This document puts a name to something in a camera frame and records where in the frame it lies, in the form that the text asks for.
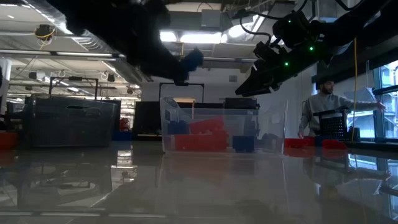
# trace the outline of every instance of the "wall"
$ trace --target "wall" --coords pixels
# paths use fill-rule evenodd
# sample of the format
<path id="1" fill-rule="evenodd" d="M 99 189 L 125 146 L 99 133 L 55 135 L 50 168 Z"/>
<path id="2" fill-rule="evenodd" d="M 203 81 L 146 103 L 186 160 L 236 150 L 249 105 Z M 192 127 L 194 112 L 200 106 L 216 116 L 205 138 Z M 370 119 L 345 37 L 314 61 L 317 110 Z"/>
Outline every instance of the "wall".
<path id="1" fill-rule="evenodd" d="M 288 100 L 289 105 L 285 125 L 286 138 L 297 138 L 303 102 L 311 96 L 311 76 L 315 74 L 316 66 L 309 67 L 297 77 L 284 82 L 278 91 L 256 96 L 262 110 L 267 110 L 272 105 Z"/>
<path id="2" fill-rule="evenodd" d="M 0 66 L 2 68 L 2 85 L 0 86 L 0 96 L 2 96 L 2 98 L 0 102 L 0 114 L 4 114 L 7 109 L 7 92 L 8 83 L 10 81 L 12 61 L 9 59 L 1 59 Z"/>
<path id="3" fill-rule="evenodd" d="M 195 98 L 197 102 L 201 102 L 202 87 L 201 86 L 175 86 L 163 85 L 162 97 L 181 97 Z M 237 86 L 222 86 L 205 84 L 205 103 L 222 103 L 226 97 L 236 96 L 235 90 Z M 141 101 L 158 101 L 159 100 L 159 83 L 144 83 L 141 86 Z"/>
<path id="4" fill-rule="evenodd" d="M 237 82 L 229 82 L 229 76 L 234 75 Z M 143 83 L 141 86 L 142 101 L 158 101 L 159 100 L 159 83 L 170 83 L 171 80 L 164 78 L 152 77 L 153 83 Z M 245 81 L 244 73 L 239 69 L 212 68 L 211 70 L 198 68 L 190 73 L 189 83 L 205 84 L 204 102 L 205 103 L 222 103 L 226 97 L 239 97 L 235 95 L 235 90 Z M 181 97 L 195 98 L 197 102 L 201 102 L 202 87 L 162 85 L 161 97 Z"/>

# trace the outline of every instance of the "pipe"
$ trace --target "pipe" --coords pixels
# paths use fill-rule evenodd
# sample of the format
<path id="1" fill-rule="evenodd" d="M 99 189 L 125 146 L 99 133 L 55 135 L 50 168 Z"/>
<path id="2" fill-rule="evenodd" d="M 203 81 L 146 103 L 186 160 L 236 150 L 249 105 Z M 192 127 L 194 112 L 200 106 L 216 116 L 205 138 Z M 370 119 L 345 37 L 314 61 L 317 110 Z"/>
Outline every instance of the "pipe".
<path id="1" fill-rule="evenodd" d="M 26 84 L 26 83 L 10 83 L 9 86 L 32 86 L 32 87 L 50 87 L 48 84 Z M 86 89 L 94 89 L 95 86 L 85 86 L 85 85 L 68 85 L 68 86 L 58 86 L 64 88 L 86 88 Z M 116 90 L 115 86 L 99 86 L 99 89 L 103 90 Z"/>
<path id="2" fill-rule="evenodd" d="M 72 34 L 66 29 L 66 17 L 58 9 L 49 4 L 46 0 L 23 0 L 32 9 L 35 9 L 38 13 L 49 20 L 57 29 L 66 34 Z M 108 46 L 104 41 L 86 31 L 84 36 L 90 38 L 73 38 L 73 41 L 78 43 L 81 47 L 89 52 L 114 52 L 114 50 Z M 115 61 L 113 67 L 116 70 L 122 70 L 121 76 L 130 83 L 139 82 L 141 77 L 135 72 L 135 68 L 129 67 L 125 69 L 123 61 Z"/>
<path id="3" fill-rule="evenodd" d="M 63 57 L 84 57 L 84 58 L 125 58 L 123 54 L 111 53 L 91 53 L 91 52 L 56 52 L 46 50 L 14 50 L 14 49 L 0 49 L 0 53 L 9 55 L 50 55 Z"/>
<path id="4" fill-rule="evenodd" d="M 82 52 L 56 52 L 56 51 L 44 51 L 44 50 L 10 50 L 0 49 L 0 53 L 8 55 L 46 55 L 49 57 L 84 57 L 85 59 L 90 58 L 125 58 L 123 54 L 108 54 L 108 53 L 82 53 Z M 252 58 L 228 58 L 228 57 L 204 57 L 204 61 L 207 62 L 233 62 L 233 63 L 254 63 L 257 59 Z"/>
<path id="5" fill-rule="evenodd" d="M 29 36 L 29 35 L 35 35 L 33 32 L 30 31 L 8 31 L 8 30 L 0 30 L 0 36 L 6 35 L 6 36 Z M 70 34 L 57 34 L 54 35 L 56 38 L 80 38 L 80 39 L 89 39 L 91 38 L 90 36 L 77 36 L 77 35 L 70 35 Z"/>

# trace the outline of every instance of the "blue block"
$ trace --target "blue block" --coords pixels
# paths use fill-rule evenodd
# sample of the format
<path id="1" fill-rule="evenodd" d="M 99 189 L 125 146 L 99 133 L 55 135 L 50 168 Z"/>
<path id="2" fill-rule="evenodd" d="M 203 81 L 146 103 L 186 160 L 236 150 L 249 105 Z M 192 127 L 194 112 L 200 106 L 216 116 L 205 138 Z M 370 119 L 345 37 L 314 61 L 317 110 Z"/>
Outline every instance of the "blue block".
<path id="1" fill-rule="evenodd" d="M 233 136 L 232 147 L 237 153 L 254 152 L 254 136 Z"/>
<path id="2" fill-rule="evenodd" d="M 178 134 L 178 123 L 176 121 L 170 121 L 167 124 L 167 134 Z"/>
<path id="3" fill-rule="evenodd" d="M 167 134 L 189 134 L 189 125 L 185 121 L 171 121 L 167 124 Z"/>
<path id="4" fill-rule="evenodd" d="M 178 133 L 179 134 L 189 134 L 189 125 L 186 121 L 178 122 Z"/>

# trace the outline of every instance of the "red block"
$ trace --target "red block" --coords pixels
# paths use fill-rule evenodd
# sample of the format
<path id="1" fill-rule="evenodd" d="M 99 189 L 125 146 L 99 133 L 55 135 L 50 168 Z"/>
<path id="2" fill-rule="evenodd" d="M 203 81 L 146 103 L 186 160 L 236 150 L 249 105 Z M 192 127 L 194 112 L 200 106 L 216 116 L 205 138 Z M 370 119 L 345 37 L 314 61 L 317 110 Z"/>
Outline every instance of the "red block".
<path id="1" fill-rule="evenodd" d="M 228 142 L 227 138 L 220 136 L 228 136 L 226 133 L 218 133 L 217 135 L 175 135 L 176 151 L 225 151 Z"/>
<path id="2" fill-rule="evenodd" d="M 208 119 L 189 124 L 189 127 L 192 134 L 204 134 L 216 130 L 224 130 L 224 121 L 222 118 Z"/>
<path id="3" fill-rule="evenodd" d="M 306 146 L 314 146 L 315 139 L 314 138 L 305 138 L 305 139 L 285 139 L 285 147 L 292 148 L 303 148 Z"/>
<path id="4" fill-rule="evenodd" d="M 322 142 L 322 148 L 323 149 L 341 149 L 341 150 L 347 150 L 347 146 L 337 140 L 334 139 L 325 139 Z"/>

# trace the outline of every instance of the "ceiling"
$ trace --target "ceiling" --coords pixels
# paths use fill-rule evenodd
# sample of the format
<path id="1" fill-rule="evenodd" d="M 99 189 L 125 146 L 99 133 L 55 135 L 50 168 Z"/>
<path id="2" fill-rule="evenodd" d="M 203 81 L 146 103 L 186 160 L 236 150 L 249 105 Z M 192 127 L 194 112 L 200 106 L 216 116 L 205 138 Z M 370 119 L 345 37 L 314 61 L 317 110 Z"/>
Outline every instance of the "ceiling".
<path id="1" fill-rule="evenodd" d="M 87 48 L 82 47 L 78 43 L 81 39 L 74 39 L 70 35 L 63 33 L 63 29 L 57 29 L 57 33 L 50 44 L 43 45 L 43 42 L 38 40 L 33 32 L 38 28 L 39 24 L 53 25 L 50 20 L 46 19 L 43 14 L 31 7 L 25 6 L 12 6 L 12 5 L 1 5 L 4 0 L 0 0 L 0 49 L 18 49 L 18 50 L 46 50 L 46 51 L 57 51 L 57 52 L 88 52 Z M 282 16 L 287 14 L 293 9 L 295 4 L 288 1 L 278 1 L 283 3 L 283 7 L 274 6 L 274 12 L 270 12 Z M 239 6 L 233 7 L 233 4 L 225 5 L 223 3 L 217 3 L 217 1 L 211 2 L 210 5 L 214 9 L 225 8 L 228 9 L 239 9 Z M 185 12 L 196 12 L 200 6 L 199 11 L 202 9 L 209 9 L 210 6 L 206 4 L 200 4 L 199 2 L 181 2 L 178 4 L 169 5 L 168 8 L 171 11 L 185 11 Z M 272 33 L 272 25 L 274 21 L 262 22 L 259 31 L 266 31 Z M 250 36 L 243 34 L 239 38 L 229 37 L 227 43 L 223 44 L 188 44 L 180 42 L 164 42 L 165 46 L 173 53 L 179 55 L 186 55 L 194 48 L 199 48 L 205 57 L 221 57 L 221 58 L 256 58 L 252 51 L 254 50 L 256 43 L 259 41 L 266 41 L 265 36 Z M 113 67 L 112 63 L 104 62 L 101 60 L 87 60 L 82 58 L 71 58 L 66 59 L 65 57 L 50 57 L 50 58 L 35 58 L 34 56 L 7 56 L 12 61 L 11 81 L 9 93 L 47 93 L 49 87 L 46 86 L 48 83 L 45 80 L 33 80 L 29 78 L 29 72 L 43 71 L 46 77 L 56 77 L 60 74 L 65 76 L 80 76 L 86 78 L 98 78 L 100 96 L 108 96 L 110 98 L 116 96 L 130 96 L 140 98 L 141 92 L 138 88 L 134 89 L 133 94 L 127 94 L 128 87 L 138 87 L 141 82 L 163 82 L 163 79 L 153 78 L 148 79 L 139 72 L 133 70 L 121 71 L 116 66 Z M 214 82 L 217 85 L 222 85 L 224 78 L 214 78 L 211 76 L 217 76 L 220 69 L 231 69 L 239 71 L 232 72 L 233 74 L 241 74 L 238 77 L 238 81 L 242 82 L 245 77 L 245 73 L 251 66 L 250 63 L 236 63 L 236 62 L 207 62 L 203 64 L 203 68 L 200 68 L 197 73 L 193 74 L 192 80 L 197 82 Z M 228 77 L 224 74 L 228 74 L 230 70 L 225 70 L 221 77 Z M 115 82 L 108 82 L 106 80 L 106 74 L 114 73 Z M 135 76 L 139 78 L 130 80 L 130 83 L 126 81 L 127 76 Z M 79 93 L 71 93 L 67 90 L 66 86 L 60 85 L 60 88 L 54 88 L 53 94 L 68 94 L 68 95 L 80 95 L 80 96 L 91 96 L 95 91 L 92 87 L 93 83 L 70 83 L 71 85 L 79 86 L 84 91 Z M 33 90 L 26 90 L 26 85 L 33 85 Z"/>

